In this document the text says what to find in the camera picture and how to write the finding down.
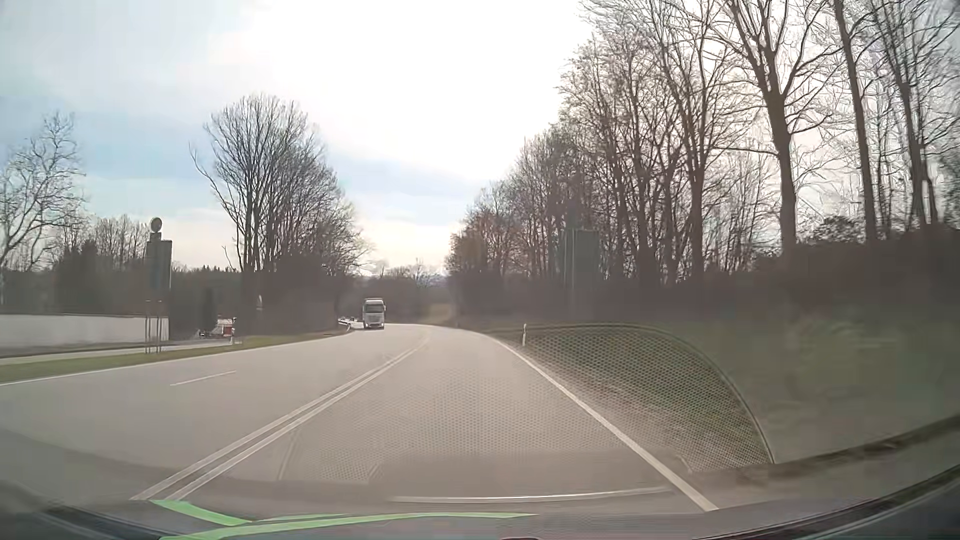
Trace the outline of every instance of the windshield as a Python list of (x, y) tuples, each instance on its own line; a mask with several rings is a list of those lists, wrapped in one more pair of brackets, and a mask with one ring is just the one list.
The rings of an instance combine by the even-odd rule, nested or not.
[(742, 532), (960, 465), (955, 0), (196, 4), (0, 0), (0, 511)]

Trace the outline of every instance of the double white center line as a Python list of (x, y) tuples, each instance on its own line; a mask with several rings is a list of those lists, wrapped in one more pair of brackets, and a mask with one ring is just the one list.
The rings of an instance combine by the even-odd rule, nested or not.
[[(158, 482), (156, 485), (148, 487), (140, 493), (131, 497), (134, 501), (147, 499), (166, 499), (178, 501), (187, 495), (193, 493), (211, 480), (219, 477), (230, 470), (237, 463), (240, 463), (247, 457), (250, 457), (263, 447), (277, 440), (285, 433), (294, 430), (300, 424), (320, 414), (331, 405), (344, 399), (364, 384), (376, 379), (388, 369), (399, 364), (404, 358), (412, 355), (426, 344), (426, 340), (421, 341), (413, 349), (404, 351), (400, 355), (394, 356), (386, 363), (375, 367), (367, 373), (350, 380), (340, 386), (323, 394), (312, 402), (303, 405), (288, 414), (277, 418), (270, 424), (248, 434), (242, 439), (231, 443), (228, 446), (208, 455), (207, 457), (190, 465), (186, 469), (172, 475), (171, 477)], [(169, 495), (163, 496), (163, 493), (173, 489)]]

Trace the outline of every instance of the truck cab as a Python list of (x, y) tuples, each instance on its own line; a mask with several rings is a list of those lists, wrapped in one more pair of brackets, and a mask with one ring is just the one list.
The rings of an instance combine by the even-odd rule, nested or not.
[(363, 328), (382, 329), (386, 322), (387, 305), (382, 298), (365, 298), (363, 301)]

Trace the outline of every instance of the sky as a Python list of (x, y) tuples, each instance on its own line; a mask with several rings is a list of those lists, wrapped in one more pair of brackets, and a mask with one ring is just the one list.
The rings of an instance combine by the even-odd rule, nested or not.
[(160, 216), (175, 260), (224, 266), (233, 226), (189, 148), (272, 93), (319, 126), (369, 259), (441, 266), (588, 36), (577, 0), (0, 0), (0, 147), (73, 113), (88, 209)]

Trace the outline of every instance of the white wall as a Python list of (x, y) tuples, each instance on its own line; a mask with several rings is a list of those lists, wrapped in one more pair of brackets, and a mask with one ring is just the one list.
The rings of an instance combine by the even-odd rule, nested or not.
[[(167, 319), (161, 319), (160, 337), (168, 339)], [(138, 343), (144, 337), (144, 318), (119, 315), (0, 314), (0, 349), (56, 347), (85, 343)], [(150, 336), (156, 335), (156, 320)]]

